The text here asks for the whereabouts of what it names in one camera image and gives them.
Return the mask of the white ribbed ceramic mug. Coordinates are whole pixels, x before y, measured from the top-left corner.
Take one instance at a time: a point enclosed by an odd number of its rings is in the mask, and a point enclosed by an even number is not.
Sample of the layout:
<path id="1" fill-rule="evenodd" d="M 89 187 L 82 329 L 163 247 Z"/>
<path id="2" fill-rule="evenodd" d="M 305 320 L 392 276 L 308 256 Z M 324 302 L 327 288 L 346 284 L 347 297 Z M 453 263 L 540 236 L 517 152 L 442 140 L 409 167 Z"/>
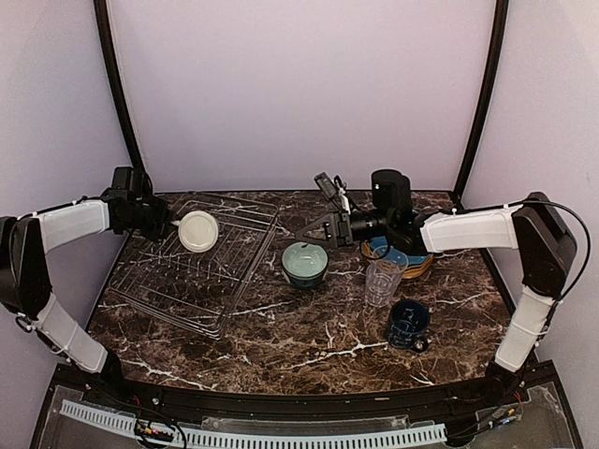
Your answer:
<path id="1" fill-rule="evenodd" d="M 182 246 L 192 253 L 206 253 L 219 238 L 219 224 L 206 211 L 186 213 L 178 226 L 178 237 Z"/>

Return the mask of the dark blue ceramic mug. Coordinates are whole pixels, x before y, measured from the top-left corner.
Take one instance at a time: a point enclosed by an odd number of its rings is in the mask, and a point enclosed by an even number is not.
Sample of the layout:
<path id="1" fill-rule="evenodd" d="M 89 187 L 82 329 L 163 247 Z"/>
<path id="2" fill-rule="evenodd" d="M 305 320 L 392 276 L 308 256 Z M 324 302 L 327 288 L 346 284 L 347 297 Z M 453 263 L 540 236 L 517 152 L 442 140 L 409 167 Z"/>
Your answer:
<path id="1" fill-rule="evenodd" d="M 422 303 L 407 299 L 396 302 L 387 320 L 387 343 L 395 349 L 424 353 L 429 347 L 426 332 L 430 320 L 430 312 Z"/>

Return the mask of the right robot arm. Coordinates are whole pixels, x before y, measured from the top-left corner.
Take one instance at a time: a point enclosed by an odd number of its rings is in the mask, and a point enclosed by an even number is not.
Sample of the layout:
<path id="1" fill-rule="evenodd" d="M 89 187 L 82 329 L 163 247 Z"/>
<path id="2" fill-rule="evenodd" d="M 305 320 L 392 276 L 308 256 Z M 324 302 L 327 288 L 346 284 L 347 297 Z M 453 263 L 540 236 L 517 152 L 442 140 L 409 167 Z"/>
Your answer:
<path id="1" fill-rule="evenodd" d="M 570 275 L 577 240 L 562 217 L 572 210 L 533 192 L 522 200 L 478 209 L 416 211 L 409 178 L 389 168 L 372 173 L 368 209 L 359 207 L 343 183 L 327 173 L 316 175 L 314 182 L 325 199 L 339 207 L 298 230 L 299 241 L 340 248 L 383 237 L 410 256 L 458 250 L 513 253 L 522 274 L 520 297 L 493 357 L 499 369 L 477 387 L 484 404 L 500 404 L 514 389 L 509 372 L 524 366 L 577 282 Z"/>

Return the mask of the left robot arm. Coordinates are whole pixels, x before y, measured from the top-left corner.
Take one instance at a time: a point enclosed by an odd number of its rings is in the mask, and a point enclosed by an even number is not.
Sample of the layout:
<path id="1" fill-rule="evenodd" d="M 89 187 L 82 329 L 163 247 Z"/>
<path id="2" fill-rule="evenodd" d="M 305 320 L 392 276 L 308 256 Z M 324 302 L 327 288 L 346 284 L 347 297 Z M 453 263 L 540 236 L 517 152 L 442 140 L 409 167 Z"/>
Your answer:
<path id="1" fill-rule="evenodd" d="M 96 334 L 89 335 L 72 318 L 74 298 L 83 295 L 85 308 L 99 293 L 99 279 L 107 277 L 108 293 L 121 300 L 121 311 L 140 310 L 139 324 L 151 320 L 173 331 L 165 339 L 203 336 L 220 339 L 234 317 L 240 297 L 271 241 L 282 243 L 293 230 L 324 211 L 325 202 L 314 191 L 255 191 L 225 194 L 189 193 L 165 196 L 180 214 L 208 208 L 220 222 L 215 249 L 193 254 L 183 248 L 175 231 L 159 243 L 131 232 L 121 253 L 96 233 L 79 243 L 71 233 L 56 238 L 49 219 L 70 209 L 65 204 L 15 220 L 1 220 L 1 299 L 17 319 L 31 325 L 46 355 L 26 355 L 6 345 L 1 349 L 1 378 L 17 375 L 49 376 L 58 359 L 77 367 L 91 363 L 99 375 L 95 392 L 112 408 L 132 399 L 131 385 L 122 380 L 121 358 Z"/>

